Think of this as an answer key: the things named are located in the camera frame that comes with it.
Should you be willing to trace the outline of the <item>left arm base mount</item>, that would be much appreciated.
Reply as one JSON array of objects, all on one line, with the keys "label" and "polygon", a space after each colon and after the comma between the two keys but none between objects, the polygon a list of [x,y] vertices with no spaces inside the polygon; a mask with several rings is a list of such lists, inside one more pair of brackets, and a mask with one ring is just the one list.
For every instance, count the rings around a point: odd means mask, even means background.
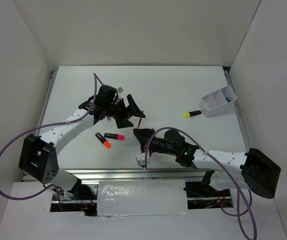
[{"label": "left arm base mount", "polygon": [[88,217],[96,217],[98,184],[83,184],[77,195],[55,187],[51,199],[51,213],[79,212]]}]

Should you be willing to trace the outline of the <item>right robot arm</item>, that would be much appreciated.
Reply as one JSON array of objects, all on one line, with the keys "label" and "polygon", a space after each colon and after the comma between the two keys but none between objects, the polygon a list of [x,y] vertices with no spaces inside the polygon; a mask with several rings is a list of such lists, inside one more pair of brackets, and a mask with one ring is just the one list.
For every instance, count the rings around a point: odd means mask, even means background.
[{"label": "right robot arm", "polygon": [[186,142],[177,129],[167,130],[162,138],[156,137],[152,128],[134,129],[133,134],[144,155],[138,161],[143,168],[153,153],[170,155],[184,168],[207,170],[201,185],[207,196],[235,188],[234,183],[238,183],[241,189],[248,189],[262,198],[275,197],[281,168],[257,148],[247,152],[203,150]]}]

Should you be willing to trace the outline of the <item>red pen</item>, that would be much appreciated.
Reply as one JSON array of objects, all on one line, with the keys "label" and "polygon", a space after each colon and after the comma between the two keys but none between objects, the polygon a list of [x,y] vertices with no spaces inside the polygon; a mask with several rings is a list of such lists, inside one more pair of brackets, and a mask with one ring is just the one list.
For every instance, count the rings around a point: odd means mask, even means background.
[{"label": "red pen", "polygon": [[142,117],[140,117],[140,118],[139,118],[139,120],[138,120],[138,124],[137,124],[137,127],[136,127],[137,129],[139,129],[139,128],[140,128],[140,126],[141,126],[141,122],[142,122],[142,119],[143,119]]}]

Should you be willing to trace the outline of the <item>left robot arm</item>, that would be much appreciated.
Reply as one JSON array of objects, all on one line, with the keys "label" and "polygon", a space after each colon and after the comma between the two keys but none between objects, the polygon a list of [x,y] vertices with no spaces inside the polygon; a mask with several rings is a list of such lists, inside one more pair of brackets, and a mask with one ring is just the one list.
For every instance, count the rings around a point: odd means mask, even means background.
[{"label": "left robot arm", "polygon": [[93,127],[106,117],[115,120],[119,129],[133,127],[131,117],[145,118],[131,94],[124,99],[116,88],[102,85],[96,95],[78,106],[78,109],[62,125],[35,136],[29,134],[23,141],[19,168],[40,183],[53,184],[64,190],[70,199],[78,199],[86,186],[75,175],[59,167],[57,156],[83,131]]}]

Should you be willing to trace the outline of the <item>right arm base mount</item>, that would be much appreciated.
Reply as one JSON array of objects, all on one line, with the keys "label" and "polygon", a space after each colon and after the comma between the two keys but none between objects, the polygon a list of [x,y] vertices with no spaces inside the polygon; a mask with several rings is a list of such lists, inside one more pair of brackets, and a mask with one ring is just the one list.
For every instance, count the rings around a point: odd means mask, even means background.
[{"label": "right arm base mount", "polygon": [[196,209],[232,208],[231,193],[228,189],[216,190],[210,186],[211,176],[214,170],[208,170],[201,181],[189,181],[185,183],[187,207]]}]

